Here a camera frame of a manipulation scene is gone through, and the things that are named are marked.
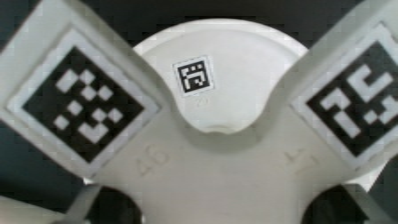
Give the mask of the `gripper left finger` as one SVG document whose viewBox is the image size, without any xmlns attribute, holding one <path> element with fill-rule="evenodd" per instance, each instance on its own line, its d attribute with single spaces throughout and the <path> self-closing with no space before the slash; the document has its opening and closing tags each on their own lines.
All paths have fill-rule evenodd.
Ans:
<svg viewBox="0 0 398 224">
<path fill-rule="evenodd" d="M 143 212 L 134 199 L 114 188 L 89 184 L 55 224 L 143 224 Z"/>
</svg>

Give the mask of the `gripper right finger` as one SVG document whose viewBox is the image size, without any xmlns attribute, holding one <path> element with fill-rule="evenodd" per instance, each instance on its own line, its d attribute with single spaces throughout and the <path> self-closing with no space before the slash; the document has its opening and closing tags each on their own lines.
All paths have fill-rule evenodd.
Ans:
<svg viewBox="0 0 398 224">
<path fill-rule="evenodd" d="M 338 185 L 318 195 L 301 224 L 391 224 L 391 216 L 359 184 Z"/>
</svg>

